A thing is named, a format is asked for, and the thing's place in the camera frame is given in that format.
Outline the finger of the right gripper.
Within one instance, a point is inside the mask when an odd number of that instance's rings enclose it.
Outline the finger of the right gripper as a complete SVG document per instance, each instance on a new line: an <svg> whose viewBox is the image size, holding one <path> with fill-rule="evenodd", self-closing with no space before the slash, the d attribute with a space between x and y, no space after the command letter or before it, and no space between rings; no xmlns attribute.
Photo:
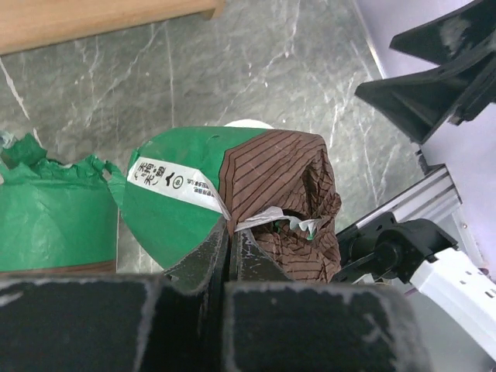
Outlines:
<svg viewBox="0 0 496 372"><path fill-rule="evenodd" d="M432 70L362 83L355 96L423 144L444 122L472 121L495 102L495 39Z"/></svg>
<svg viewBox="0 0 496 372"><path fill-rule="evenodd" d="M472 1L394 36L390 46L434 64L445 64L478 48L495 51L495 0Z"/></svg>

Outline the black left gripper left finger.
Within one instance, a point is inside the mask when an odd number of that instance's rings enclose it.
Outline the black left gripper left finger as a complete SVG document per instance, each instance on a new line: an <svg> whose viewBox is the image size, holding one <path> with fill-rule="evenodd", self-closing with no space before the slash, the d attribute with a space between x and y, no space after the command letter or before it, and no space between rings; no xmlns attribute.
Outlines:
<svg viewBox="0 0 496 372"><path fill-rule="evenodd" d="M2 277L1 369L199 370L228 250L220 219L163 273Z"/></svg>

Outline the brown green paper roll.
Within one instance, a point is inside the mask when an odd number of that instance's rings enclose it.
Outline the brown green paper roll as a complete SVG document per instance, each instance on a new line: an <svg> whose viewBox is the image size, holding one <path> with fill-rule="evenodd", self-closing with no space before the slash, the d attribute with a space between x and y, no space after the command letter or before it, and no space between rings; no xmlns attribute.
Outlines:
<svg viewBox="0 0 496 372"><path fill-rule="evenodd" d="M163 268L186 257L217 222L250 229L296 281L328 283L340 270L341 199L325 140L283 129L169 129L135 149L109 188L141 247Z"/></svg>

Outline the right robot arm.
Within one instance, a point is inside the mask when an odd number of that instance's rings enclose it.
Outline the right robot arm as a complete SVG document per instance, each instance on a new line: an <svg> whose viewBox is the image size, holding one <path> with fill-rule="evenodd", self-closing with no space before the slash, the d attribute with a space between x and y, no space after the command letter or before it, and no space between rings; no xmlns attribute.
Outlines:
<svg viewBox="0 0 496 372"><path fill-rule="evenodd" d="M409 139L475 119L495 101L495 3L473 1L394 36L391 48L434 64L369 81L358 98ZM288 280L248 229L232 243L222 366L226 371L429 371L408 299L381 278L410 285L495 353L494 283L427 219L426 183L338 235L343 268L329 284Z"/></svg>

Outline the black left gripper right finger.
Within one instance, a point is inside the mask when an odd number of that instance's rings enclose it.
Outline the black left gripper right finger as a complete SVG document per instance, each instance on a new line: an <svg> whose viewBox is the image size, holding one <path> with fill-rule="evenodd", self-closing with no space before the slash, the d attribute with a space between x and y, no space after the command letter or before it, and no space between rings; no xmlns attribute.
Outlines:
<svg viewBox="0 0 496 372"><path fill-rule="evenodd" d="M393 288L289 281L251 232L233 237L225 371L420 371L412 308Z"/></svg>

